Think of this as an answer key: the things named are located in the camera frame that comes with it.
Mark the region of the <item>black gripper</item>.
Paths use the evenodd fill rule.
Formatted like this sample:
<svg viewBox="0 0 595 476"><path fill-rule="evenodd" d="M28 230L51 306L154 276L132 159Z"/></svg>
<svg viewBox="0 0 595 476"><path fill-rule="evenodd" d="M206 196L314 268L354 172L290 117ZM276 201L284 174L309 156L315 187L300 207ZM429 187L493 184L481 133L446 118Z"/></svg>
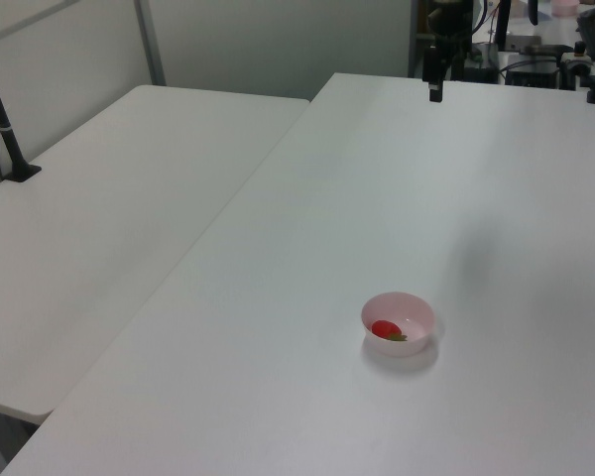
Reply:
<svg viewBox="0 0 595 476"><path fill-rule="evenodd" d="M471 52L473 13L472 0L427 2L428 30L438 40L453 41L450 51L451 80L463 80L465 76L465 62ZM430 102L442 101L443 79L441 51L436 46L429 46L423 53L422 81L428 86Z"/></svg>

